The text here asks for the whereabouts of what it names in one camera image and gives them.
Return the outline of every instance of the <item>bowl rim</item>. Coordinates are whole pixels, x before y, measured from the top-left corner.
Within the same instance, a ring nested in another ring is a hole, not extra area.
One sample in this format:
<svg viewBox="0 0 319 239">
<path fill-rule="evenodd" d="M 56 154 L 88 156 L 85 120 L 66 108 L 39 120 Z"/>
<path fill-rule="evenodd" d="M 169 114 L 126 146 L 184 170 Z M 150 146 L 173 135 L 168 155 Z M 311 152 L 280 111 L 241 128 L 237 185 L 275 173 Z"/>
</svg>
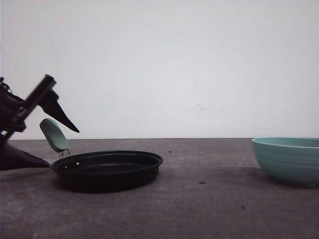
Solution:
<svg viewBox="0 0 319 239">
<path fill-rule="evenodd" d="M 294 145 L 282 145 L 282 144 L 275 144 L 275 143 L 264 143 L 264 142 L 257 142 L 256 140 L 258 139 L 266 139 L 266 138 L 282 138 L 282 139 L 287 139 L 287 138 L 292 138 L 292 139 L 306 139 L 306 140 L 316 140 L 319 141 L 319 138 L 304 138 L 304 137 L 256 137 L 253 138 L 252 141 L 253 143 L 259 143 L 259 144 L 264 144 L 264 145 L 270 145 L 270 146 L 278 146 L 278 147 L 286 147 L 286 148 L 314 148 L 314 149 L 319 149 L 318 147 L 315 146 L 294 146 Z"/>
</svg>

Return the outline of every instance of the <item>floor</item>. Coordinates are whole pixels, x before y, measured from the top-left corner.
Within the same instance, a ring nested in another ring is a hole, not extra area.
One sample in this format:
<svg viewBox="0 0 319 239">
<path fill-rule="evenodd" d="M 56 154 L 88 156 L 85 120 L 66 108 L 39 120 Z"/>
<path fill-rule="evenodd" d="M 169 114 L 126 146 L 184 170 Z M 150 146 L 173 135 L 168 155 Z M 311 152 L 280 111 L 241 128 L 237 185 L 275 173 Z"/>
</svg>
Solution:
<svg viewBox="0 0 319 239">
<path fill-rule="evenodd" d="M 10 144 L 50 163 L 45 140 Z M 160 154 L 158 177 L 115 193 L 76 193 L 49 168 L 1 172 L 2 239 L 313 239 L 319 189 L 280 184 L 259 167 L 248 138 L 70 140 L 71 154 Z"/>
</svg>

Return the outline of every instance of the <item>bowl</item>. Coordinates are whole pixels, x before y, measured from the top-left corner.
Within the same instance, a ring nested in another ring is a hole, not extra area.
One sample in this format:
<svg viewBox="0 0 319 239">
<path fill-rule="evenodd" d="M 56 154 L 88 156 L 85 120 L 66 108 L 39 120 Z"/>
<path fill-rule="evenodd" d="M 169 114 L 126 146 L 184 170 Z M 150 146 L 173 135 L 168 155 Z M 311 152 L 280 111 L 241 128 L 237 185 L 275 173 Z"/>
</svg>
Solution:
<svg viewBox="0 0 319 239">
<path fill-rule="evenodd" d="M 260 137 L 252 142 L 258 163 L 276 180 L 304 187 L 319 182 L 319 139 Z"/>
</svg>

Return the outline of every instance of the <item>black frying pan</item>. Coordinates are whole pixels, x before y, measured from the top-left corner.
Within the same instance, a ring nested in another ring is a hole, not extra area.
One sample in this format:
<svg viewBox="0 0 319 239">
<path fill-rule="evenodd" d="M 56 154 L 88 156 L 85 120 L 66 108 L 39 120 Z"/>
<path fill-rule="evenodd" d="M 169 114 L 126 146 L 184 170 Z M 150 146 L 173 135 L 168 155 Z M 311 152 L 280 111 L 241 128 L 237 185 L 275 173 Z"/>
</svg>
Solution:
<svg viewBox="0 0 319 239">
<path fill-rule="evenodd" d="M 163 158 L 143 151 L 102 151 L 69 156 L 68 142 L 57 124 L 44 119 L 40 127 L 60 157 L 51 168 L 58 182 L 77 191 L 106 192 L 135 188 L 156 178 Z"/>
</svg>

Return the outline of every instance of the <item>white backdrop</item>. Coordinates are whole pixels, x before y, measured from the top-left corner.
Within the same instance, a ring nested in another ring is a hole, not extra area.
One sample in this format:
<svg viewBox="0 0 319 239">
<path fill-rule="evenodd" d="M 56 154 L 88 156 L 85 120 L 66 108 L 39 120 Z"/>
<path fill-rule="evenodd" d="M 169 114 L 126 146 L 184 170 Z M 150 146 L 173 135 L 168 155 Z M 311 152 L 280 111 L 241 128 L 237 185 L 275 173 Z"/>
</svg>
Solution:
<svg viewBox="0 0 319 239">
<path fill-rule="evenodd" d="M 67 138 L 319 137 L 318 23 L 317 0 L 1 0 L 1 75 L 25 98 L 51 74 Z"/>
</svg>

